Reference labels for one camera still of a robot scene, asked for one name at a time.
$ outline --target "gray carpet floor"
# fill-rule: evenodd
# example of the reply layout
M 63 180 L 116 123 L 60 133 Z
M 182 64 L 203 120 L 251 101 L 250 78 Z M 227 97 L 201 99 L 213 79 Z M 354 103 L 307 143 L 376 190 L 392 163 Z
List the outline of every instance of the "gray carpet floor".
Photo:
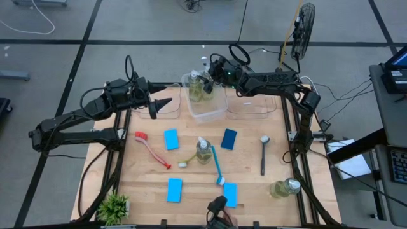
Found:
M 68 0 L 68 7 L 45 4 L 41 10 L 55 24 L 48 36 L 14 32 L 0 24 L 2 39 L 82 40 L 97 0 Z M 311 41 L 384 43 L 385 36 L 368 0 L 312 0 L 316 16 Z M 374 0 L 393 42 L 407 41 L 405 0 Z M 90 40 L 131 41 L 235 41 L 239 37 L 245 0 L 206 0 L 198 13 L 183 11 L 176 0 L 103 0 Z M 297 0 L 250 0 L 242 28 L 242 41 L 283 41 Z M 0 20 L 29 31 L 49 31 L 50 25 L 35 9 L 0 2 Z M 140 76 L 153 82 L 179 82 L 192 69 L 201 69 L 201 57 L 211 53 L 229 56 L 226 45 L 86 45 L 65 112 L 79 108 L 81 94 L 107 80 L 124 78 L 124 58 L 130 54 Z M 28 71 L 30 81 L 0 80 L 0 97 L 12 100 L 14 110 L 2 124 L 0 135 L 0 228 L 12 227 L 36 168 L 39 154 L 32 150 L 28 131 L 44 118 L 55 115 L 67 84 L 80 43 L 0 43 L 0 69 Z M 247 45 L 278 51 L 278 46 Z M 339 97 L 368 79 L 368 67 L 392 56 L 389 47 L 310 46 L 301 61 L 301 76 L 329 86 Z M 274 71 L 277 54 L 254 52 L 251 67 L 256 72 Z M 295 66 L 293 60 L 287 62 Z M 321 94 L 318 111 L 333 102 L 330 92 Z M 319 113 L 328 119 L 346 101 Z M 337 139 L 359 139 L 382 128 L 373 93 L 355 99 L 331 120 L 329 133 Z M 77 130 L 88 130 L 86 123 Z M 86 145 L 64 146 L 53 153 L 85 156 Z M 71 216 L 78 189 L 82 160 L 51 158 L 32 201 L 25 226 L 65 223 Z M 390 221 L 369 218 L 375 213 L 373 194 L 343 184 L 332 171 L 342 220 L 349 226 L 397 228 Z

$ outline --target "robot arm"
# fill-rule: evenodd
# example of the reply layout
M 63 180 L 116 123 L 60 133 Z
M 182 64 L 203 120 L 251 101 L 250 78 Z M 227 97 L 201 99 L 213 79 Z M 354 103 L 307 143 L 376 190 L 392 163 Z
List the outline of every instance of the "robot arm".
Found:
M 150 94 L 166 87 L 154 86 L 144 77 L 135 77 L 131 81 L 122 79 L 107 82 L 102 95 L 90 101 L 83 109 L 71 111 L 61 116 L 43 120 L 35 130 L 29 132 L 32 148 L 38 152 L 49 151 L 64 144 L 84 144 L 98 142 L 111 150 L 119 150 L 123 130 L 105 128 L 99 131 L 62 133 L 69 127 L 90 120 L 104 120 L 113 113 L 132 108 L 149 108 L 150 117 L 156 118 L 157 112 L 172 99 L 150 99 Z
M 239 97 L 251 97 L 255 95 L 278 95 L 289 100 L 291 105 L 301 114 L 300 129 L 292 142 L 295 153 L 306 153 L 312 144 L 313 137 L 310 124 L 314 111 L 320 101 L 320 96 L 298 83 L 294 74 L 284 75 L 279 80 L 279 73 L 253 73 L 243 72 L 241 68 L 235 71 L 225 71 L 224 65 L 230 64 L 228 60 L 220 56 L 219 60 L 211 62 L 209 74 L 215 83 L 222 83 L 226 86 L 236 88 Z M 207 82 L 205 89 L 209 92 L 211 87 Z M 302 93 L 300 101 L 295 97 Z

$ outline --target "fan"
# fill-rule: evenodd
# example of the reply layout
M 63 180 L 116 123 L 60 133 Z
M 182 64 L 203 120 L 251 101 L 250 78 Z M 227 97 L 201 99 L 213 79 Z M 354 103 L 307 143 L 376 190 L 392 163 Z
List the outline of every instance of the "fan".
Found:
M 300 63 L 305 56 L 308 44 L 311 38 L 312 26 L 314 24 L 315 18 L 315 6 L 311 3 L 304 4 L 301 7 L 296 20 L 294 21 L 294 32 L 291 34 L 293 41 L 289 41 L 286 45 L 291 45 L 291 58 L 297 61 L 298 72 L 300 72 Z M 283 50 L 284 43 L 280 46 L 279 60 L 281 60 L 281 53 Z M 292 67 L 288 66 L 286 63 L 282 62 L 284 66 L 288 69 L 295 71 Z

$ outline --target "computer screen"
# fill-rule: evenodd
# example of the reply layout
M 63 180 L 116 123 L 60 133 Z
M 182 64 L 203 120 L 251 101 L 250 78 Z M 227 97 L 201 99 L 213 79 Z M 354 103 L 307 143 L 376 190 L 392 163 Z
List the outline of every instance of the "computer screen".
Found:
M 407 66 L 407 52 L 404 52 L 398 59 L 393 61 L 394 66 Z

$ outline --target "green plant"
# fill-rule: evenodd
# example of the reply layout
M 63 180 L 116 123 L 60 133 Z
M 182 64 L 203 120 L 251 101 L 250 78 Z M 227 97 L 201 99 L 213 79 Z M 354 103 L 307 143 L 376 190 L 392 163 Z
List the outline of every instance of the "green plant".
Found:
M 99 206 L 98 219 L 105 221 L 106 226 L 120 225 L 122 218 L 128 218 L 127 203 L 128 197 L 112 193 Z

